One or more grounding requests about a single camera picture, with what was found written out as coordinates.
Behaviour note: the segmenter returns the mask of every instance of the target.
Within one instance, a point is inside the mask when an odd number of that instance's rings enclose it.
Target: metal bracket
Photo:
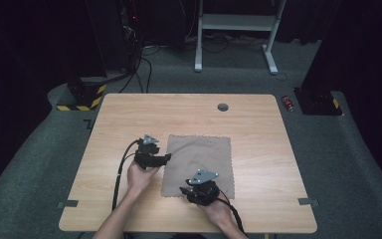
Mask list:
[[[211,172],[211,171],[198,169],[197,172],[192,177],[192,179],[188,179],[188,184],[189,185],[202,184],[218,176],[219,176],[219,173],[217,172]]]
[[[156,142],[159,142],[159,140],[157,140],[155,137],[152,137],[148,134],[145,134],[142,143],[143,144],[151,144],[151,143],[156,143]]]

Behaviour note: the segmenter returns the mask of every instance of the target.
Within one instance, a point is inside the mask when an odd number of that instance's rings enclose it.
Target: gray carpet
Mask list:
[[[270,75],[260,45],[205,51],[201,73],[194,72],[194,51],[162,48],[145,57],[153,70],[149,92],[274,95],[308,196],[320,204],[313,208],[318,224],[315,233],[279,234],[278,238],[382,238],[382,172],[360,136],[344,95],[333,92],[343,117],[315,117],[300,112],[292,92],[303,82],[318,45],[275,43],[277,76]],[[146,49],[144,54],[156,50]],[[148,70],[142,62],[138,74],[144,85]],[[125,83],[110,83],[104,93],[116,93]],[[49,92],[53,105],[65,87]],[[137,78],[125,92],[140,92]],[[292,99],[293,113],[281,104],[283,95]],[[84,120],[94,120],[97,113],[98,109],[53,109],[25,141],[0,177],[0,238],[77,238],[79,232],[59,229],[62,209],[57,204],[67,199],[87,146],[90,130]],[[88,232],[83,238],[92,236]]]

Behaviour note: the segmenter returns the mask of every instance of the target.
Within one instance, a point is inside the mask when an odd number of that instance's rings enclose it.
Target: hand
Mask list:
[[[154,174],[159,170],[159,167],[152,167],[148,170],[142,169],[134,160],[128,169],[128,191],[133,191],[141,194],[150,184]]]
[[[219,199],[228,201],[226,196],[221,193],[218,196]],[[231,216],[231,208],[229,205],[221,202],[214,201],[208,206],[198,205],[198,207],[203,210],[210,221],[218,226],[227,238],[230,239],[245,239],[248,238],[239,228],[238,225],[234,222]]]
[[[218,197],[224,201],[228,201],[223,193],[220,193]],[[231,208],[221,201],[215,200],[210,205],[197,206],[206,213],[212,223],[219,227],[233,221],[231,216]]]

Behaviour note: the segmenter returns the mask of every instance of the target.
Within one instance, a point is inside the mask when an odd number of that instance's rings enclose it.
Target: white metal frame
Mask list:
[[[271,32],[269,42],[266,45],[263,45],[263,53],[266,56],[271,74],[276,75],[279,72],[275,60],[273,59],[272,46],[287,0],[281,0],[278,13],[275,16],[203,14],[203,2],[204,0],[200,0],[198,39],[195,54],[196,72],[201,72],[203,70],[203,29]]]

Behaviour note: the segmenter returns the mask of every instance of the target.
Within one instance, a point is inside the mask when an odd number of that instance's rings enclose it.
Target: yellow and black hazard tape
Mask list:
[[[62,112],[69,112],[69,111],[93,111],[96,109],[98,104],[101,101],[101,97],[103,96],[104,89],[106,88],[106,85],[100,86],[96,90],[96,94],[88,98],[87,104],[57,104],[58,110]]]

